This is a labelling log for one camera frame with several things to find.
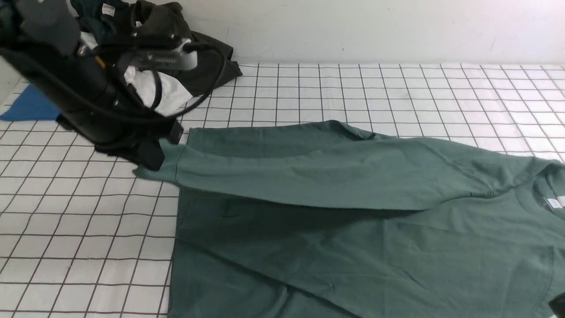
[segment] shirt seam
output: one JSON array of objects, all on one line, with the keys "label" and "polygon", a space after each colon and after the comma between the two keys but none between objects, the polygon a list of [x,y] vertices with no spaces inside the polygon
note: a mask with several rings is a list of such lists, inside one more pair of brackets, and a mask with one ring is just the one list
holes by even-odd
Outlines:
[{"label": "shirt seam", "polygon": [[486,184],[484,181],[482,181],[481,179],[477,178],[476,176],[466,173],[465,171],[463,171],[458,165],[453,164],[451,162],[449,162],[445,157],[443,157],[440,153],[438,153],[435,149],[433,149],[432,147],[420,142],[421,145],[423,145],[424,147],[426,147],[433,155],[435,155],[436,157],[438,157],[445,165],[450,166],[453,170],[457,171],[459,174],[463,175],[464,177],[467,177],[481,185],[483,185],[487,192],[488,192],[488,197],[492,197],[494,196],[494,191],[489,187],[488,184]]},{"label": "shirt seam", "polygon": [[547,286],[545,287],[545,292],[540,299],[540,305],[535,307],[534,309],[532,309],[532,312],[530,313],[530,315],[528,317],[533,317],[533,315],[535,315],[536,312],[538,312],[539,310],[542,310],[544,306],[547,306],[547,304],[545,303],[545,299],[549,295],[549,290],[551,289],[551,285],[553,283],[553,277],[555,276],[555,246],[554,245],[551,246],[550,269],[551,269],[551,274],[550,274],[549,279],[547,281]]}]

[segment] green t-shirt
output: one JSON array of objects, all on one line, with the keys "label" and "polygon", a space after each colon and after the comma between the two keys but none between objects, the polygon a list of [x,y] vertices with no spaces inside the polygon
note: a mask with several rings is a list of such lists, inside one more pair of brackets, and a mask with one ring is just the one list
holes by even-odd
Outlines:
[{"label": "green t-shirt", "polygon": [[565,166],[336,121],[192,129],[169,318],[540,317],[565,291]]}]

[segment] shirt tag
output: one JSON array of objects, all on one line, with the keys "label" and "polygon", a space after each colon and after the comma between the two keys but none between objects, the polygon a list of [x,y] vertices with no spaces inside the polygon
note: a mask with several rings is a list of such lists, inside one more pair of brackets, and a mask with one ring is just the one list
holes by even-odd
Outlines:
[{"label": "shirt tag", "polygon": [[107,14],[109,16],[114,16],[114,13],[116,13],[116,8],[107,5],[107,4],[102,4],[102,14]]},{"label": "shirt tag", "polygon": [[561,203],[559,203],[559,201],[555,200],[555,199],[546,199],[547,203],[549,203],[549,205],[551,205],[552,208],[554,209],[563,209],[563,207],[561,206]]}]

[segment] grid pattern surface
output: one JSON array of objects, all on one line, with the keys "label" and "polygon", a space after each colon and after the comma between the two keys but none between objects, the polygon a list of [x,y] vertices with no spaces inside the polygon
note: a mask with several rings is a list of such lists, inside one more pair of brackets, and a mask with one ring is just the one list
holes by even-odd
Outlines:
[{"label": "grid pattern surface", "polygon": [[[243,77],[182,118],[187,131],[336,119],[565,159],[561,66],[241,68]],[[0,318],[165,315],[178,189],[136,179],[132,164],[54,122],[0,122],[0,136]]]}]

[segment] blue fabric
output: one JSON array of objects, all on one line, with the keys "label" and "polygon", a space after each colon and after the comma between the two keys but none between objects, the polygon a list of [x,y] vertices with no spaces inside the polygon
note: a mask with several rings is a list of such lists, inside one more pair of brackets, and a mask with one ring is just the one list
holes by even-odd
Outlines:
[{"label": "blue fabric", "polygon": [[7,112],[0,115],[0,120],[20,121],[54,121],[59,110],[34,85],[29,85],[20,94]]}]

